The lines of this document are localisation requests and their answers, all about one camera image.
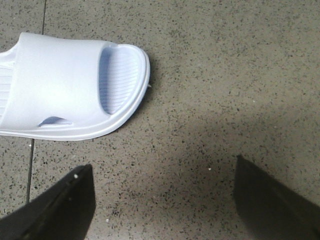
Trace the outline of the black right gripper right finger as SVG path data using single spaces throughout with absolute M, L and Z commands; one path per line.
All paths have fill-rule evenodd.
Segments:
M 237 156 L 234 190 L 237 213 L 255 240 L 318 240 L 320 207 Z

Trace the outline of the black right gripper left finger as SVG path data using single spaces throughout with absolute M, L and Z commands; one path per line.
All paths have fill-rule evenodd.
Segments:
M 83 240 L 96 209 L 93 167 L 72 169 L 51 188 L 0 220 L 2 240 Z

